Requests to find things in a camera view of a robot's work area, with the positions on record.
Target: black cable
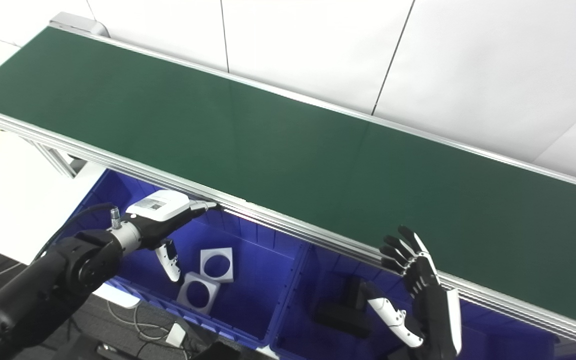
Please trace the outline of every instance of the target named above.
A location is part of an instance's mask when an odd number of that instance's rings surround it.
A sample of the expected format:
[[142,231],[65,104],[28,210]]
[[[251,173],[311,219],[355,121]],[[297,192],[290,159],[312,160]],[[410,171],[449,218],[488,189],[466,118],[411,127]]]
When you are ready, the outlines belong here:
[[48,346],[48,345],[44,344],[43,342],[42,342],[41,344],[37,345],[37,346],[42,347],[42,348],[44,348],[44,349],[48,349],[48,350],[50,350],[50,351],[55,351],[55,352],[58,351],[57,348],[52,347],[52,346]]
[[112,202],[105,202],[105,203],[98,203],[97,205],[92,205],[90,207],[87,207],[86,209],[81,210],[80,212],[77,212],[71,218],[67,219],[67,221],[63,223],[63,225],[57,231],[55,231],[55,233],[50,237],[50,239],[48,239],[48,241],[46,241],[46,243],[43,244],[41,250],[39,250],[39,253],[37,253],[37,255],[34,257],[34,260],[41,258],[42,254],[45,253],[46,250],[48,250],[48,248],[57,240],[57,238],[59,238],[59,236],[61,236],[64,230],[66,230],[66,228],[68,228],[69,226],[73,225],[73,223],[75,223],[75,221],[80,219],[82,216],[90,214],[92,212],[97,212],[99,210],[110,211],[111,209],[114,209],[114,207],[115,205],[113,205]]
[[66,326],[66,342],[71,341],[71,325],[73,325],[73,318],[68,317],[68,325]]
[[70,323],[75,327],[75,330],[78,333],[80,333],[80,334],[83,333],[82,328],[80,328],[80,326],[77,324],[77,321],[75,321],[74,317],[72,317],[72,316],[70,317]]
[[142,350],[144,350],[144,348],[150,343],[151,343],[150,341],[144,341],[143,344],[141,344],[141,347],[139,347],[139,350],[137,351],[137,354],[134,357],[139,358],[139,354],[141,354]]

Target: conveyor belt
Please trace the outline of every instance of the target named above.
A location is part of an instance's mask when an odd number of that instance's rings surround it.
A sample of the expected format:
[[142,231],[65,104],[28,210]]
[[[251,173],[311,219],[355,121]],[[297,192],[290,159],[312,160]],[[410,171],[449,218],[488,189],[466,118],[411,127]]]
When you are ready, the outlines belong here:
[[0,67],[0,127],[371,264],[406,224],[576,340],[576,178],[59,23]]

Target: black object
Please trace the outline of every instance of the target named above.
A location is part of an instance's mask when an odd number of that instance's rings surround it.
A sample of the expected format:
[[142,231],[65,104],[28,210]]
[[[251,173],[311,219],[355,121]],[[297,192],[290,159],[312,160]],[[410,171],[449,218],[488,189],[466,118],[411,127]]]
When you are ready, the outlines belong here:
[[80,333],[60,347],[52,360],[139,360],[139,358]]
[[366,315],[366,296],[362,291],[364,280],[351,276],[346,280],[341,303],[325,301],[315,310],[315,322],[366,339],[371,334],[371,321]]
[[192,357],[192,360],[237,360],[240,352],[224,344],[213,342],[207,349]]
[[119,271],[121,245],[107,231],[66,237],[0,289],[0,360],[38,346]]

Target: white wall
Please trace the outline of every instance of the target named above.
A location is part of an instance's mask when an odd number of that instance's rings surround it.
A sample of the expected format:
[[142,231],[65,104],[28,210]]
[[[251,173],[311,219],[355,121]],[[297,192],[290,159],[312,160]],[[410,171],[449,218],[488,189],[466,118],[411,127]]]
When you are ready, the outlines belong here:
[[415,0],[410,14],[412,0],[88,1],[0,0],[0,40],[22,46],[67,11],[123,41],[576,176],[576,1]]

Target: metal connector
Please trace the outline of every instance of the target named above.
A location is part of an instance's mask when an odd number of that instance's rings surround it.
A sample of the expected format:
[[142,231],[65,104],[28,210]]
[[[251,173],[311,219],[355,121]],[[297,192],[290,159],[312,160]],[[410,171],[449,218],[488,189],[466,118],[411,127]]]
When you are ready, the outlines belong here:
[[119,215],[119,208],[116,206],[110,209],[110,227],[114,230],[122,228],[121,215]]

